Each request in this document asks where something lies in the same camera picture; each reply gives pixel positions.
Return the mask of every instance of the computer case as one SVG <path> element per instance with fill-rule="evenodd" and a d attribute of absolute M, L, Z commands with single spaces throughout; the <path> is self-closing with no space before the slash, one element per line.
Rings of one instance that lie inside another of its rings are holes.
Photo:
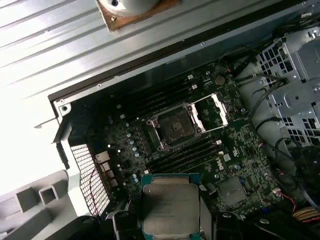
<path fill-rule="evenodd" d="M 227 63 L 230 74 L 243 79 L 238 88 L 248 111 L 258 99 L 259 94 L 253 93 L 275 83 L 266 76 L 285 78 L 286 85 L 262 102 L 252 121 L 257 125 L 271 117 L 279 119 L 259 130 L 272 145 L 280 138 L 291 138 L 301 147 L 319 146 L 320 29 L 315 24 L 283 35 L 276 33 L 287 23 L 311 19 L 319 12 L 316 1 L 280 1 L 51 94 L 49 100 L 60 125 L 54 142 L 67 169 L 68 194 L 77 215 L 105 218 L 110 211 L 124 209 L 128 201 L 128 196 L 113 196 L 105 181 L 105 169 L 97 162 L 97 155 L 105 151 L 105 161 L 112 158 L 108 146 L 87 138 L 99 134 L 90 129 L 99 119 L 97 116 L 112 121 L 109 113 L 121 108 L 108 105 L 109 100 L 137 95 L 151 86 L 161 87 L 173 77 L 209 63 Z M 263 45 L 267 39 L 272 40 Z M 254 58 L 246 62 L 246 56 L 253 53 Z M 284 142 L 279 145 L 287 154 L 294 147 Z M 265 150 L 275 154 L 271 149 Z M 284 160 L 279 164 L 294 174 L 292 162 Z"/>

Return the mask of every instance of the metal panel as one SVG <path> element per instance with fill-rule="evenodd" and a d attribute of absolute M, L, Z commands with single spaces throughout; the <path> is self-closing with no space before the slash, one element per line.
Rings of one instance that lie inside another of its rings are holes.
<path fill-rule="evenodd" d="M 279 1 L 185 0 L 116 33 L 93 0 L 6 1 L 0 86 L 19 99 L 52 93 Z"/>

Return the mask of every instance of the motherboard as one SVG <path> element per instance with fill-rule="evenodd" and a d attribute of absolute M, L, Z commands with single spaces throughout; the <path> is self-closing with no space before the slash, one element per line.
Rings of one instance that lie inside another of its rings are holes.
<path fill-rule="evenodd" d="M 210 63 L 108 101 L 114 108 L 95 137 L 112 160 L 103 167 L 110 188 L 130 194 L 143 174 L 199 173 L 200 190 L 220 211 L 246 216 L 279 200 L 226 66 Z"/>

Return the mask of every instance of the cpu socket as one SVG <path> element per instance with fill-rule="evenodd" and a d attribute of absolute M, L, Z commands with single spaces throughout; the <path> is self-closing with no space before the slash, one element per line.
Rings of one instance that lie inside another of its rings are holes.
<path fill-rule="evenodd" d="M 212 98 L 215 105 L 219 108 L 219 114 L 223 125 L 213 129 L 205 129 L 202 121 L 198 118 L 196 103 Z M 226 108 L 218 100 L 215 93 L 203 97 L 192 103 L 182 103 L 162 112 L 153 115 L 146 121 L 152 126 L 159 140 L 158 151 L 168 151 L 183 145 L 190 139 L 203 133 L 211 132 L 228 125 L 226 118 Z"/>

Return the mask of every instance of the metal mesh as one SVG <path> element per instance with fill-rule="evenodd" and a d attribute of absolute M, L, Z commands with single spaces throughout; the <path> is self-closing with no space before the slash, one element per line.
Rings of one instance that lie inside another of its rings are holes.
<path fill-rule="evenodd" d="M 110 200 L 87 144 L 71 147 L 80 170 L 80 189 L 93 216 L 102 215 Z"/>
<path fill-rule="evenodd" d="M 285 47 L 278 47 L 279 42 L 267 47 L 257 56 L 260 67 L 264 74 L 282 76 L 294 70 L 292 61 Z M 267 78 L 268 86 L 271 87 L 275 80 Z"/>

